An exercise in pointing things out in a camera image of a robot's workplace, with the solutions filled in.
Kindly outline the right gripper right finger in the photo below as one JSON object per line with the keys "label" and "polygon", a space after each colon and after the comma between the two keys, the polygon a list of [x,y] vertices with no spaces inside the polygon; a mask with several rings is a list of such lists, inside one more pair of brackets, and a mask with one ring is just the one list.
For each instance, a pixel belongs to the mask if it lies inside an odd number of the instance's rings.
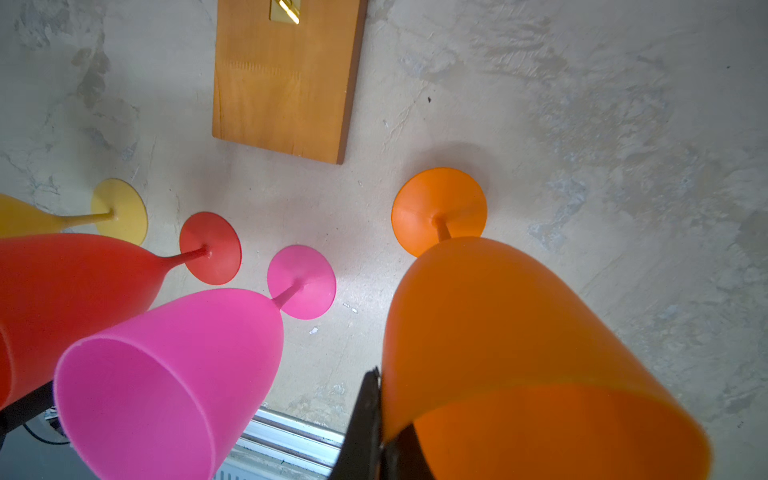
{"label": "right gripper right finger", "polygon": [[380,478],[388,480],[434,480],[413,423],[384,444]]}

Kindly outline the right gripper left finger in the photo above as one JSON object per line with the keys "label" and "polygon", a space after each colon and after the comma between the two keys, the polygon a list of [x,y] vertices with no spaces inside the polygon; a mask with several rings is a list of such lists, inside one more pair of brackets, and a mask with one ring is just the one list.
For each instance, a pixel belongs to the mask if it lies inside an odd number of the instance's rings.
{"label": "right gripper left finger", "polygon": [[329,479],[377,479],[381,456],[380,372],[365,373]]}

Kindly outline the orange wine glass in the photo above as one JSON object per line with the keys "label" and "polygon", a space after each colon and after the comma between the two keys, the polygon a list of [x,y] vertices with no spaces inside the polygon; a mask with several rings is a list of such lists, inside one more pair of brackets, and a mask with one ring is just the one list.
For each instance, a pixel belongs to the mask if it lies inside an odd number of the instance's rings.
{"label": "orange wine glass", "polygon": [[701,426],[556,274],[488,239],[468,174],[423,171],[391,222],[382,440],[413,423],[437,479],[705,479]]}

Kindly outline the pink wine glass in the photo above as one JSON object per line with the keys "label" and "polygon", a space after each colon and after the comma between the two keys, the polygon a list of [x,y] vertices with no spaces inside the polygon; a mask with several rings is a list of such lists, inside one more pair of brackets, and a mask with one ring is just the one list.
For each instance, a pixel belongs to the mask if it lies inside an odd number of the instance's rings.
{"label": "pink wine glass", "polygon": [[270,391],[285,316],[313,320],[333,304],[324,255],[280,250],[268,293],[190,294],[73,343],[53,393],[74,450],[101,479],[210,479]]}

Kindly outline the yellow wine glass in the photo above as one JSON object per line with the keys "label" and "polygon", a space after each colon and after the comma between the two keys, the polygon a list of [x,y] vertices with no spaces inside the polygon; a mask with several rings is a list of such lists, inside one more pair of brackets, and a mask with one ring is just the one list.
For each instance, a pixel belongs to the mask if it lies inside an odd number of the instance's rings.
{"label": "yellow wine glass", "polygon": [[141,245],[147,235],[146,206],[128,182],[109,178],[94,189],[91,212],[55,215],[8,195],[1,195],[1,237],[55,234],[65,229],[95,224],[100,235]]}

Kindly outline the red wine glass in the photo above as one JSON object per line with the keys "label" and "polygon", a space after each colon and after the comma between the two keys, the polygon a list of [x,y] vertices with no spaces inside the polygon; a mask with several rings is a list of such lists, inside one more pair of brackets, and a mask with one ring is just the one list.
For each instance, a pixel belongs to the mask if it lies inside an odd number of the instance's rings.
{"label": "red wine glass", "polygon": [[128,241],[79,233],[1,242],[1,405],[49,383],[75,341],[146,312],[181,265],[223,285],[242,264],[232,225],[199,212],[182,226],[180,252],[158,256]]}

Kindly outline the orange wooden rack base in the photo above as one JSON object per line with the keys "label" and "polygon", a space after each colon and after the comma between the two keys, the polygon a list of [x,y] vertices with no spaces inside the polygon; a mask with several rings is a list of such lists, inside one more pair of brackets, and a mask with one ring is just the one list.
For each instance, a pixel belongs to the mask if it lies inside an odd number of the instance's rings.
{"label": "orange wooden rack base", "polygon": [[214,64],[214,137],[340,164],[357,82],[365,1],[221,1]]}

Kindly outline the aluminium front rail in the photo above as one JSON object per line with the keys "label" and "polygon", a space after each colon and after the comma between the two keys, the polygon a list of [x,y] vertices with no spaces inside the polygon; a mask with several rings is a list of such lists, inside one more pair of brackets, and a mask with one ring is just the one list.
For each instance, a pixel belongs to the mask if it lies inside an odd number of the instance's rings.
{"label": "aluminium front rail", "polygon": [[344,435],[266,408],[250,420],[215,479],[325,479]]}

